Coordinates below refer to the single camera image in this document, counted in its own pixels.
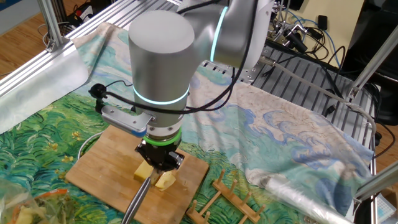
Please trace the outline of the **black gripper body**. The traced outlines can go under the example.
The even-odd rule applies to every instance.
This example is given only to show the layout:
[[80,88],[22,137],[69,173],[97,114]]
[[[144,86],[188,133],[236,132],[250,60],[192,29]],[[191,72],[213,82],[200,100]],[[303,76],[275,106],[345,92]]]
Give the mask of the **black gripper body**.
[[162,163],[164,162],[165,156],[170,152],[174,151],[176,152],[179,142],[175,141],[173,143],[164,145],[164,146],[157,146],[155,144],[149,143],[148,141],[145,142],[145,144],[151,144],[157,148],[157,167],[162,167]]

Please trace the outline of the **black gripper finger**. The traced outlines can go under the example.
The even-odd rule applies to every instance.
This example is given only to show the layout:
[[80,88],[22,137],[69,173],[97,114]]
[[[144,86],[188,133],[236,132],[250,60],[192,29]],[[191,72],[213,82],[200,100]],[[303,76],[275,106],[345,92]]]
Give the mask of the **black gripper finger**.
[[144,160],[153,168],[157,168],[157,148],[151,144],[140,143],[136,149]]
[[174,170],[178,169],[184,160],[184,155],[170,151],[164,159],[162,163],[162,170]]

